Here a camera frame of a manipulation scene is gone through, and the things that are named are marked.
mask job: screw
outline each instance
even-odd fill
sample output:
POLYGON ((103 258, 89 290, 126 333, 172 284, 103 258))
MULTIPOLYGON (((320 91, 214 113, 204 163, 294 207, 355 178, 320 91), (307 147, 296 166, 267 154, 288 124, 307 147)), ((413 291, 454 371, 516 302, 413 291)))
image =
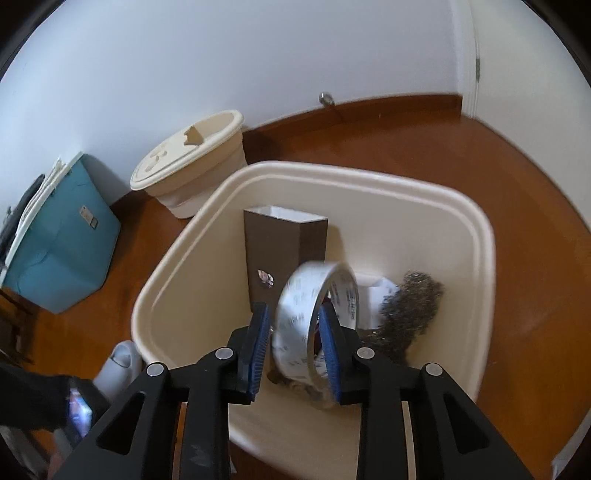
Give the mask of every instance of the screw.
POLYGON ((164 366, 162 364, 151 364, 146 369, 146 373, 151 377, 157 377, 164 372, 164 366))
POLYGON ((227 346, 224 346, 222 348, 218 348, 216 350, 216 357, 220 360, 227 360, 232 355, 234 355, 234 352, 232 351, 231 348, 228 348, 227 346))
POLYGON ((439 375, 441 375, 443 373, 443 368, 441 368, 441 365, 438 365, 438 364, 427 364, 427 366, 425 367, 425 371, 429 375, 432 375, 434 377, 438 377, 439 375))
POLYGON ((363 346, 359 350, 357 350, 357 356, 359 358, 369 360, 370 358, 373 358, 375 356, 375 352, 371 348, 363 346))

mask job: blue gripper pad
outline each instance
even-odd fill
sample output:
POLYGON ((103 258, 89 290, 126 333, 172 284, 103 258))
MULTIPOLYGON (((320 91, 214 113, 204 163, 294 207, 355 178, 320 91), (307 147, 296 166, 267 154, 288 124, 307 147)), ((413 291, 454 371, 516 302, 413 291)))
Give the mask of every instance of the blue gripper pad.
POLYGON ((254 349, 252 351, 252 358, 250 364, 248 365, 248 395, 250 396, 251 400, 255 399, 256 394, 261 388, 262 369, 265 363, 265 355, 267 354, 269 331, 271 330, 269 307, 265 305, 265 309, 261 315, 261 326, 259 328, 254 349))
POLYGON ((318 324, 322 350, 326 361, 326 372, 328 375, 330 390, 337 402, 340 402, 340 365, 336 352, 335 339, 332 336, 329 321, 324 305, 320 306, 318 324))

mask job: duct tape roll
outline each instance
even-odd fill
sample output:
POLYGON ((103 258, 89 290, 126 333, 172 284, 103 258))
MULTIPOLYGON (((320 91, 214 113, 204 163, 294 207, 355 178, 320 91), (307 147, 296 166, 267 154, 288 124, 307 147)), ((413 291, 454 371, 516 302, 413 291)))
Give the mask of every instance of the duct tape roll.
POLYGON ((354 329, 359 292, 351 269, 342 263, 307 262, 281 293, 271 336, 273 357, 283 376, 318 390, 328 386, 324 354, 314 350, 319 310, 327 296, 339 323, 354 329))

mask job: phone screen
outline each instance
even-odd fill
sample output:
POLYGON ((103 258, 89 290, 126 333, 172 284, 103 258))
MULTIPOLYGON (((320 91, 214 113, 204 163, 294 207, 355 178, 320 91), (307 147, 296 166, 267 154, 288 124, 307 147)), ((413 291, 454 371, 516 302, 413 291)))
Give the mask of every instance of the phone screen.
POLYGON ((70 420, 84 438, 92 427, 92 409, 77 388, 70 389, 70 420))

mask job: bucket lid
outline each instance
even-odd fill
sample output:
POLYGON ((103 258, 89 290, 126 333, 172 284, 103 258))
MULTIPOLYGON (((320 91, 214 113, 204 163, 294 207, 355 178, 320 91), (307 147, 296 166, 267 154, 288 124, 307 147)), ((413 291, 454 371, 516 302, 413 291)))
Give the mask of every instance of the bucket lid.
POLYGON ((238 110, 226 110, 176 132, 139 162, 129 182, 131 189, 143 190, 211 152, 238 132, 243 120, 238 110))

